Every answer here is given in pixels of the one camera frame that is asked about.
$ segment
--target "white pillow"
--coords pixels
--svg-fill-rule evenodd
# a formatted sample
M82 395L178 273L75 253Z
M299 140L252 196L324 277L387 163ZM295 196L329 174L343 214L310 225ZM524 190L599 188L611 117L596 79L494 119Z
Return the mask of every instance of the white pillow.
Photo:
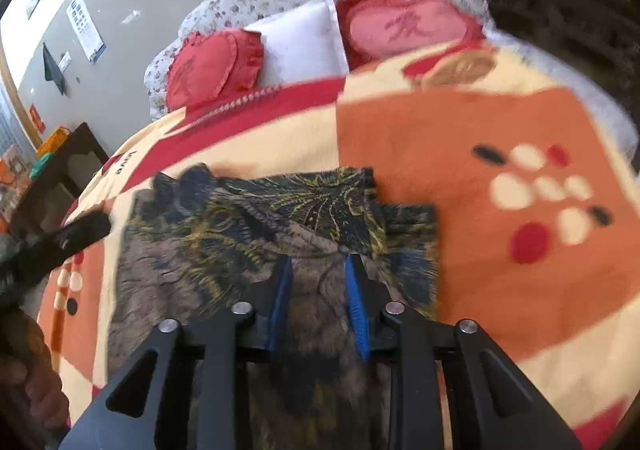
M312 0L245 29L262 34L258 86L349 74L334 0Z

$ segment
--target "calendar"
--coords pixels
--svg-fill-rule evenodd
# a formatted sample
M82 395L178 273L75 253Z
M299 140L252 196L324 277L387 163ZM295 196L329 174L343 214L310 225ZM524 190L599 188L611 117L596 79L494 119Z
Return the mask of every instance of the calendar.
M78 36L84 54L89 62L95 63L104 51L104 43L100 34L86 9L84 0L71 0L71 4L66 8L71 26Z

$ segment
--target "bed sheet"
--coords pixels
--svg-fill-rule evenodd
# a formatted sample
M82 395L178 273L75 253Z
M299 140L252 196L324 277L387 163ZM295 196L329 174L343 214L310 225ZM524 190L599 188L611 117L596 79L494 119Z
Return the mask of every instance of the bed sheet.
M159 171L178 177L197 163L246 179L372 167L381 202L436 206L440 320L477 319L586 450L638 393L632 172L570 90L474 41L183 108L130 138L68 216L104 207L112 233L52 272L38 318L71 422L108 379L134 195Z

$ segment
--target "metal screw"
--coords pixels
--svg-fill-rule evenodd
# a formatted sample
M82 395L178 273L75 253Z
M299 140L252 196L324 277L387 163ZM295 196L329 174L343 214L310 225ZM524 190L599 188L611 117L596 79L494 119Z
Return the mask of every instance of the metal screw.
M177 320L174 320L173 318L167 318L166 320L162 320L160 322L158 329L163 333L170 333L171 331L175 331L176 329L178 329L178 325L180 324L178 324Z
M233 306L231 306L231 311L234 315L247 315L251 313L251 310L254 308L248 302L236 302Z
M402 315L404 313L404 304L402 302L387 302L385 311L389 315Z
M478 324L476 324L469 318L465 318L462 322L460 322L460 331L471 335L478 331Z

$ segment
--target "human hand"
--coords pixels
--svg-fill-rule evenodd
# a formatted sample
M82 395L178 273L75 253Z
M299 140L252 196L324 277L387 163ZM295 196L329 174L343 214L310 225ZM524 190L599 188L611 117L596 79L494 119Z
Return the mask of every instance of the human hand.
M0 356L0 385L23 385L30 400L31 416L46 428L56 428L69 415L69 400L62 392L62 380L51 368L49 348L35 322L28 332L27 342L33 354L30 369L14 358Z

